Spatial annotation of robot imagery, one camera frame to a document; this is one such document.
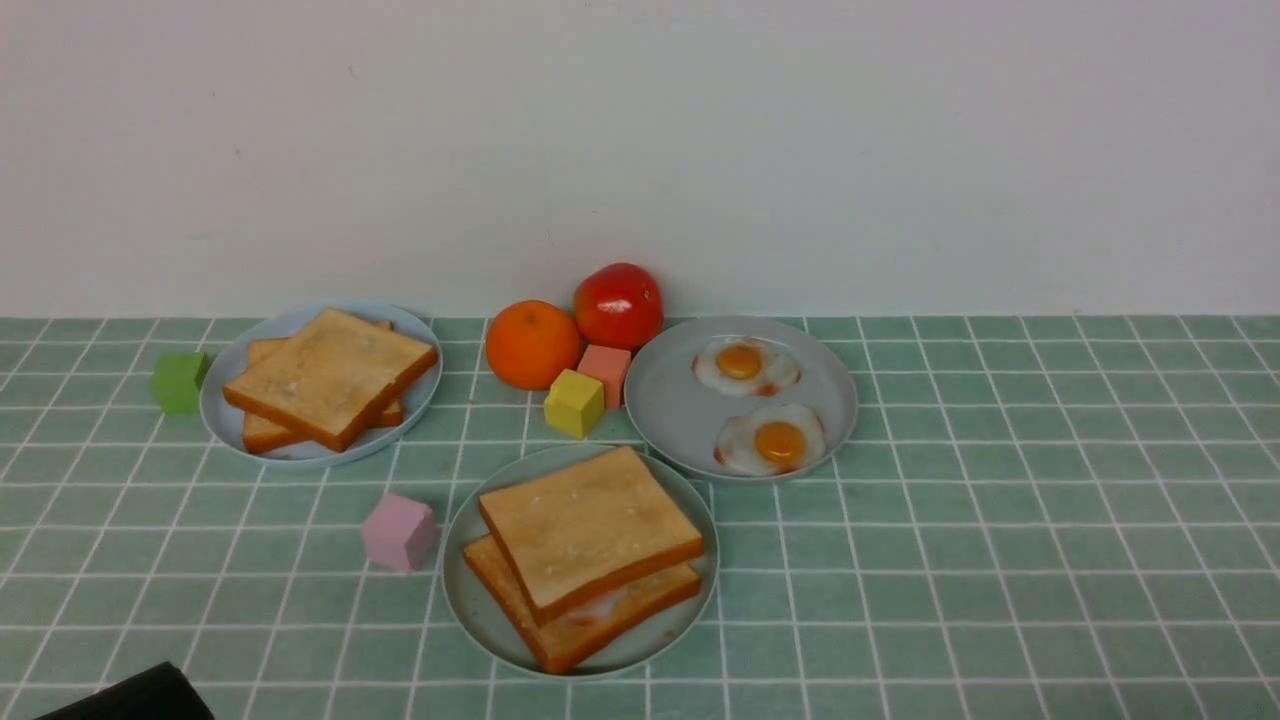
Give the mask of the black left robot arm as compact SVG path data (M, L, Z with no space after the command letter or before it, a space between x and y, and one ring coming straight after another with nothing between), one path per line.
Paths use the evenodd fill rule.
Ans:
M38 719L215 719L187 675L165 661Z

